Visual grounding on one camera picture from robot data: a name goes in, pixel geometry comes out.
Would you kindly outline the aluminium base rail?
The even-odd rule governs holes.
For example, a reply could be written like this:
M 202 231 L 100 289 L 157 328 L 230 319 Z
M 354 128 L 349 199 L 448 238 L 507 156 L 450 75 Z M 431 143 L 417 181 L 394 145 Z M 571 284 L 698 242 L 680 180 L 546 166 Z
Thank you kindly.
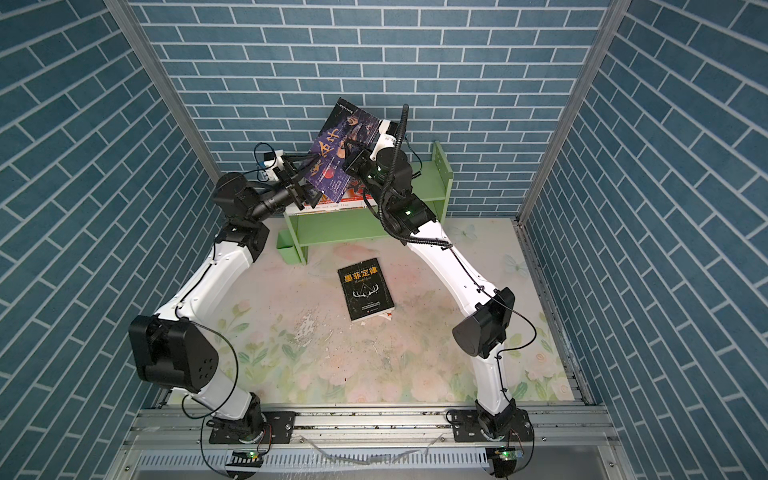
M 577 403 L 527 404 L 525 420 L 517 420 L 505 434 L 485 434 L 474 408 L 446 405 L 399 407 L 264 406 L 280 448 L 314 443 L 322 448 L 416 447 L 435 440 L 439 447 L 467 444 L 490 446 L 509 441 L 513 446 L 596 446 L 619 443 L 607 410 Z

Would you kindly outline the red blue manga book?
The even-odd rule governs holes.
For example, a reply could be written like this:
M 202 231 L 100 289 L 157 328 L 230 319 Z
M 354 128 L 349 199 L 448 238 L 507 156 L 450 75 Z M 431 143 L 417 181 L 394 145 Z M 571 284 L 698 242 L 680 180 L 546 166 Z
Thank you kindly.
M 334 202 L 332 199 L 330 199 L 326 195 L 321 194 L 318 202 L 315 205 L 313 205 L 311 203 L 305 203 L 305 205 L 310 205 L 311 207 L 315 207 L 318 204 L 328 204 L 328 203 L 336 203 L 336 204 L 338 204 L 338 203 L 352 203 L 352 202 L 357 203 L 357 202 L 362 202 L 364 204 L 364 206 L 366 207 L 364 198 L 365 198 L 365 196 L 363 195 L 363 192 L 362 192 L 361 188 L 354 187 L 354 186 L 348 186 L 345 189 L 343 196 L 341 197 L 341 199 L 338 202 Z

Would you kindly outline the white book with brown bars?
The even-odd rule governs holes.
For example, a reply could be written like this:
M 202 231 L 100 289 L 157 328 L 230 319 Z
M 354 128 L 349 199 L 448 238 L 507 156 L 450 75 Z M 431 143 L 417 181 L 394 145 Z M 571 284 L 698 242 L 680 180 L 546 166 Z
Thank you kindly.
M 290 205 L 285 209 L 285 214 L 288 216 L 312 215 L 322 213 L 339 213 L 358 209 L 365 209 L 365 206 L 362 202 L 318 204 L 315 207 L 304 205 L 303 209 L 300 209 L 295 205 Z

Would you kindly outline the small green side box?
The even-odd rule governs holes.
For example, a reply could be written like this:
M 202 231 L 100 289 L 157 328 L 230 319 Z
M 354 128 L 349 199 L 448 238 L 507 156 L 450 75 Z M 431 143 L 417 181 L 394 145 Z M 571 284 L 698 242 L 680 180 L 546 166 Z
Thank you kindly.
M 301 264 L 301 255 L 294 244 L 293 237 L 288 229 L 278 232 L 276 250 L 287 265 Z

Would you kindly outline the green wooden two-tier shelf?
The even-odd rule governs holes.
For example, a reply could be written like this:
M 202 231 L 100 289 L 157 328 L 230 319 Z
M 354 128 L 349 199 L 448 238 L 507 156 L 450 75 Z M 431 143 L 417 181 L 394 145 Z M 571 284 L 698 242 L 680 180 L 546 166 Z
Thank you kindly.
M 436 214 L 439 221 L 446 218 L 454 174 L 446 153 L 435 141 L 431 146 L 431 159 L 422 166 L 422 174 L 413 181 L 414 193 Z M 283 213 L 287 228 L 301 255 L 301 264 L 308 260 L 312 245 L 352 242 L 381 238 L 386 232 L 366 209 L 339 213 L 288 216 Z

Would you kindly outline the black book with gold text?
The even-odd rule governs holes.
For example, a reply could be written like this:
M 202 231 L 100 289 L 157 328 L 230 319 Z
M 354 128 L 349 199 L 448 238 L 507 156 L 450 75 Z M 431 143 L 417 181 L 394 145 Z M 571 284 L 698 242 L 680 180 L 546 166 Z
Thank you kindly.
M 337 271 L 350 319 L 389 319 L 395 304 L 379 260 L 371 258 Z

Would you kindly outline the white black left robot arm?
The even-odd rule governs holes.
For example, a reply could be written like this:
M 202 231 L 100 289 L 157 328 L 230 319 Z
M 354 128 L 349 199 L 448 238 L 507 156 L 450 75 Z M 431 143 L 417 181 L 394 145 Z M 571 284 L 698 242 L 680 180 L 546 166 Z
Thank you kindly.
M 211 253 L 170 301 L 152 315 L 137 316 L 128 330 L 141 380 L 184 390 L 207 407 L 214 420 L 253 432 L 265 422 L 260 401 L 220 368 L 218 350 L 207 336 L 222 339 L 224 330 L 212 326 L 209 316 L 263 252 L 269 235 L 266 219 L 289 205 L 302 208 L 319 199 L 318 191 L 303 178 L 318 156 L 268 153 L 265 159 L 274 183 L 264 191 L 243 173 L 219 178 L 213 201 L 226 223 L 215 236 Z

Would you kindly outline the dark purple book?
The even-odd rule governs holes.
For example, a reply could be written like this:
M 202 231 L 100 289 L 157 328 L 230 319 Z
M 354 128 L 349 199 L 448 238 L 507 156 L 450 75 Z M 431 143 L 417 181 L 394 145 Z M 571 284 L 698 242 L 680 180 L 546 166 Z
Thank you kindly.
M 311 148 L 309 170 L 304 179 L 331 202 L 339 203 L 351 176 L 344 171 L 364 149 L 371 149 L 380 136 L 382 120 L 339 98 Z

